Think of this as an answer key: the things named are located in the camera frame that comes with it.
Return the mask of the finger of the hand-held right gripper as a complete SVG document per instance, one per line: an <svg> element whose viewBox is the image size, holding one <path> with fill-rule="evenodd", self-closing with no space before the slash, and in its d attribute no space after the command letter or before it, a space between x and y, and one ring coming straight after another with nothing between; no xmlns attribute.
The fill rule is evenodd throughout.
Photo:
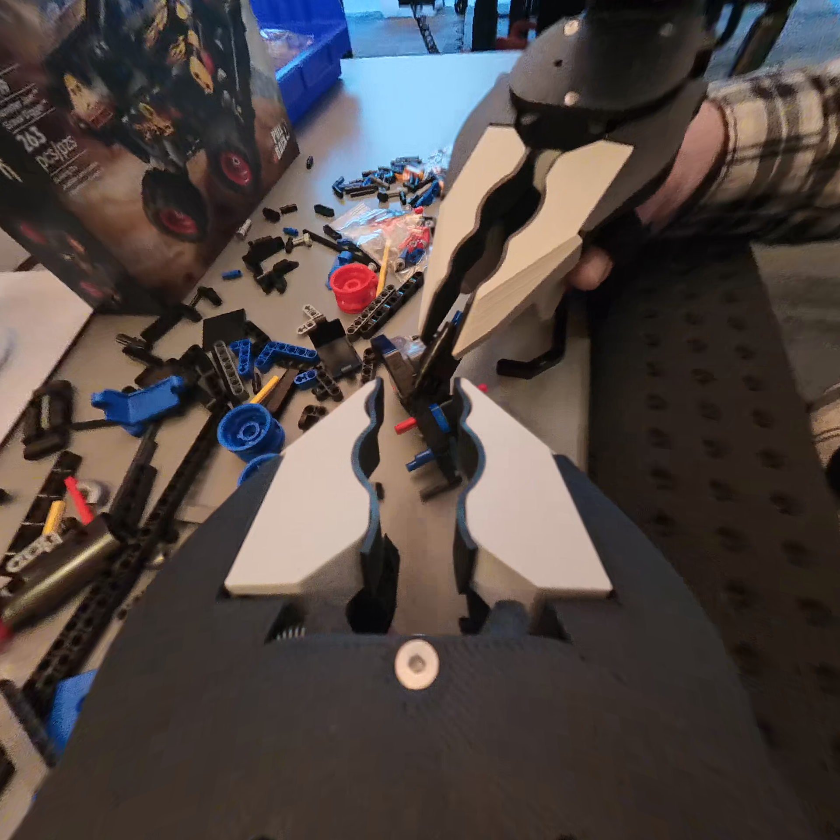
<svg viewBox="0 0 840 840"><path fill-rule="evenodd" d="M507 242L499 267L482 283L453 349L460 359L530 308L547 312L579 258L581 230L633 147L598 140L562 153L545 176L538 210Z"/></svg>
<svg viewBox="0 0 840 840"><path fill-rule="evenodd" d="M509 241L536 214L542 157L512 127L491 125L447 181L423 286L418 328L424 342L430 343L459 296L488 282Z"/></svg>

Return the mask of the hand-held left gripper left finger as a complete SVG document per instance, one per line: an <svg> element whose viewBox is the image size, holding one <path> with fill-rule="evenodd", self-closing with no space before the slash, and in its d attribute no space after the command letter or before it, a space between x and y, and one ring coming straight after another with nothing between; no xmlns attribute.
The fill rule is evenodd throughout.
<svg viewBox="0 0 840 840"><path fill-rule="evenodd" d="M384 396L373 379L280 456L227 573L228 594L314 595L345 607L363 592L393 613L398 552L371 482Z"/></svg>

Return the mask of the black blue brick frame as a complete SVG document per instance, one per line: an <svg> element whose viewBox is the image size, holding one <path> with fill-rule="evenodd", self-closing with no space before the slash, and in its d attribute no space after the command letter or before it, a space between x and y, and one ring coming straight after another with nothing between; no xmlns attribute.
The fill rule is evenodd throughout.
<svg viewBox="0 0 840 840"><path fill-rule="evenodd" d="M408 415L406 420L394 426L395 434L404 435L416 430L425 442L425 449L406 463L406 470L413 473L435 464L442 476L437 484L419 491L422 503L459 487L464 479L459 471L461 466L467 467L468 488L472 488L482 477L485 461L478 439L472 433L466 433L464 446L461 446L461 424L467 405L465 398L458 394L461 382L467 382L467 379L455 378L454 390L450 394L439 402L430 402L426 397L409 396L392 380L393 392Z"/></svg>

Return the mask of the black connector piece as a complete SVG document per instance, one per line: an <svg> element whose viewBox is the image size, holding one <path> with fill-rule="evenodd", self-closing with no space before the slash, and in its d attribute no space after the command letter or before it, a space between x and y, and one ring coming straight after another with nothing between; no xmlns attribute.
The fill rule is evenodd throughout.
<svg viewBox="0 0 840 840"><path fill-rule="evenodd" d="M413 382L410 400L441 403L450 394L450 384L459 365L454 347L464 313L458 310L433 336L426 347Z"/></svg>

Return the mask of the person's right hand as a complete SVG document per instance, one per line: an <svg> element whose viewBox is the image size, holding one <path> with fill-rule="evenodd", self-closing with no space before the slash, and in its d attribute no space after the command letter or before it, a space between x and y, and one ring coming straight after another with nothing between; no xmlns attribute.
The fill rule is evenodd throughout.
<svg viewBox="0 0 840 840"><path fill-rule="evenodd" d="M721 113L706 99L688 127L667 178L634 211L642 244L665 229L698 192L718 160L725 139ZM617 241L597 239L582 250L578 263L566 275L565 284L579 291L591 291L603 283L616 264L635 255L638 249L633 243L619 245Z"/></svg>

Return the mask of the pile of small connector pins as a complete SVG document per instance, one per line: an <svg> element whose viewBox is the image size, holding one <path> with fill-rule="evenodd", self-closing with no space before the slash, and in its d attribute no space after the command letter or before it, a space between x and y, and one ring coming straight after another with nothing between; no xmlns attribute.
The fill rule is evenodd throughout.
<svg viewBox="0 0 840 840"><path fill-rule="evenodd" d="M331 184L331 192L339 200L372 196L379 204L397 201L420 214L442 198L449 161L448 149L427 157L397 156L355 177L341 176Z"/></svg>

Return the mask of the black thin rod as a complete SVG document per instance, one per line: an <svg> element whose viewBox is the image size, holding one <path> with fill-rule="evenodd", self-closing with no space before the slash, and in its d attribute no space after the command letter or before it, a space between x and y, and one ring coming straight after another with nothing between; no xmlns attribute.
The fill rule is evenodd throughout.
<svg viewBox="0 0 840 840"><path fill-rule="evenodd" d="M338 241L333 240L332 238L329 238L327 236L315 234L306 228L303 228L301 232L303 234L303 237L306 240L310 240L313 244L318 244L338 255L349 255L348 259L350 261L357 261L357 254L349 245L340 245Z"/></svg>

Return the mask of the red wheel rim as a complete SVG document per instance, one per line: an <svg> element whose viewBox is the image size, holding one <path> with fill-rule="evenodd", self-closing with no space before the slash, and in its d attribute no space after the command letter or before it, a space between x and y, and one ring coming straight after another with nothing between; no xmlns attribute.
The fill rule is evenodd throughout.
<svg viewBox="0 0 840 840"><path fill-rule="evenodd" d="M376 297L379 274L361 263L349 263L335 269L329 286L339 309L347 314L359 314Z"/></svg>

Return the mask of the black angled connector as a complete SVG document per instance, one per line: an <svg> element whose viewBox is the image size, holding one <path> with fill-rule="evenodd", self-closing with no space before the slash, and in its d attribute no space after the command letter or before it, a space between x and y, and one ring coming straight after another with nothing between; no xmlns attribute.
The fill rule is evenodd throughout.
<svg viewBox="0 0 840 840"><path fill-rule="evenodd" d="M243 262L254 275L263 273L263 264L271 257L285 251L286 242L282 236L265 236L248 242Z"/></svg>
<svg viewBox="0 0 840 840"><path fill-rule="evenodd" d="M299 263L296 260L283 259L270 270L256 276L255 283L266 295L274 292L283 295L288 287L287 276L298 267Z"/></svg>

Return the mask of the blue hinged fender panel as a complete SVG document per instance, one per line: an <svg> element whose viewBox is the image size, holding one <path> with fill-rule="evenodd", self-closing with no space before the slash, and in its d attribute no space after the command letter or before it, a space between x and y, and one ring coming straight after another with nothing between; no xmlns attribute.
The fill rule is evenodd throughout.
<svg viewBox="0 0 840 840"><path fill-rule="evenodd" d="M139 437L153 421L179 411L186 390L187 382L179 375L172 375L132 393L112 389L94 392L90 403L103 412L107 421Z"/></svg>

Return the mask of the blue storage bin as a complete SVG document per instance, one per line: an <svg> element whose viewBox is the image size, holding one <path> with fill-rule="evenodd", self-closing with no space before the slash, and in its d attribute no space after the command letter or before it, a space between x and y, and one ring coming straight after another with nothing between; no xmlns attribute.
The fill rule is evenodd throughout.
<svg viewBox="0 0 840 840"><path fill-rule="evenodd" d="M351 52L341 1L252 1L276 66L287 114L298 124L341 76Z"/></svg>

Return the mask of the black square flat panel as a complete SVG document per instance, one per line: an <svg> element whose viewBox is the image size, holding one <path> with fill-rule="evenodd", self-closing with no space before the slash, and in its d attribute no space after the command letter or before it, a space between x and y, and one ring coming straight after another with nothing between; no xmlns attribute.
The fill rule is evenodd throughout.
<svg viewBox="0 0 840 840"><path fill-rule="evenodd" d="M231 343L248 337L247 313L244 309L227 311L202 321L202 348L210 353L215 342Z"/></svg>

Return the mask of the black curved panel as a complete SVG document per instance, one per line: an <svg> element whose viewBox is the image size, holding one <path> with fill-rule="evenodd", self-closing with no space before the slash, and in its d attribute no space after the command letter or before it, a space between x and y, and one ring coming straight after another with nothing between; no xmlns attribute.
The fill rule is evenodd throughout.
<svg viewBox="0 0 840 840"><path fill-rule="evenodd" d="M104 572L124 548L108 513L102 513L59 547L23 570L22 584L2 598L2 638L31 627L59 610Z"/></svg>

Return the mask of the white rounded board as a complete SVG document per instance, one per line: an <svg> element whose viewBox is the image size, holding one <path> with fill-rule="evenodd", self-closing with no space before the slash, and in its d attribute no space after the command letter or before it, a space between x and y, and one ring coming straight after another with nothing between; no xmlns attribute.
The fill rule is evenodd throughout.
<svg viewBox="0 0 840 840"><path fill-rule="evenodd" d="M1 439L57 367L91 308L45 269L1 275Z"/></svg>

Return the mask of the black rectangular frame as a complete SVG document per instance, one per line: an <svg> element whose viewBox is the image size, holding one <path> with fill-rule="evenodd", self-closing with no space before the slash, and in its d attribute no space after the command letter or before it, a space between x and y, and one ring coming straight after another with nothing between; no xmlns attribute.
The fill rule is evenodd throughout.
<svg viewBox="0 0 840 840"><path fill-rule="evenodd" d="M75 390L65 380L55 380L35 390L23 415L23 457L36 461L67 447L74 413Z"/></svg>

